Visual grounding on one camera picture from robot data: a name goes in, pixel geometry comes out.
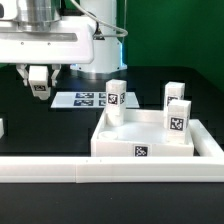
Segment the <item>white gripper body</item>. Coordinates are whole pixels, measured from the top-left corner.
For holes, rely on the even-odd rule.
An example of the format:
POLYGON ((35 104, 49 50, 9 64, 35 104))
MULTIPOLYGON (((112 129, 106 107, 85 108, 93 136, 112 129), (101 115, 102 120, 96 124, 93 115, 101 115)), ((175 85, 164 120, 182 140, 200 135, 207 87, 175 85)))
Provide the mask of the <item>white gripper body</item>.
POLYGON ((49 32, 24 32, 16 22, 0 20, 0 63, 90 63, 94 33, 95 23, 85 16, 65 16, 49 32))

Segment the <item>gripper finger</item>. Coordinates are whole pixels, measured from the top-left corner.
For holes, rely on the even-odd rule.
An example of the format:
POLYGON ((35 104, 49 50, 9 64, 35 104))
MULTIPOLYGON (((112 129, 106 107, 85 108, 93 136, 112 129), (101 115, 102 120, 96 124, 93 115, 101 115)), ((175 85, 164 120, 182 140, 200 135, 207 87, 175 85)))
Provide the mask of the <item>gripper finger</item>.
POLYGON ((53 70, 53 73, 50 77, 50 83, 51 83, 52 87, 55 87, 56 84, 57 84, 57 76, 58 76, 58 74, 60 73, 60 70, 61 70, 61 65, 60 64, 53 64, 52 65, 52 70, 53 70))
POLYGON ((16 65, 16 70, 20 74, 20 76, 23 78, 23 84, 25 86, 28 85, 28 78, 29 78, 29 73, 26 69, 27 65, 26 64, 17 64, 16 65))

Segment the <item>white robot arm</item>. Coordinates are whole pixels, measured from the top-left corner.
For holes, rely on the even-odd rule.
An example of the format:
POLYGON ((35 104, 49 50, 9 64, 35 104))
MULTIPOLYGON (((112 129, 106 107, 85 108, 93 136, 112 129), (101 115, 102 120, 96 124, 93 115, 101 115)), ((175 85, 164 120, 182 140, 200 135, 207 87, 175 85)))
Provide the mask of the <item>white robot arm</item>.
POLYGON ((123 69, 116 26, 116 0, 70 0, 77 15, 64 12, 63 0, 0 0, 0 64, 14 64, 25 85, 56 84, 62 65, 87 73, 123 69))

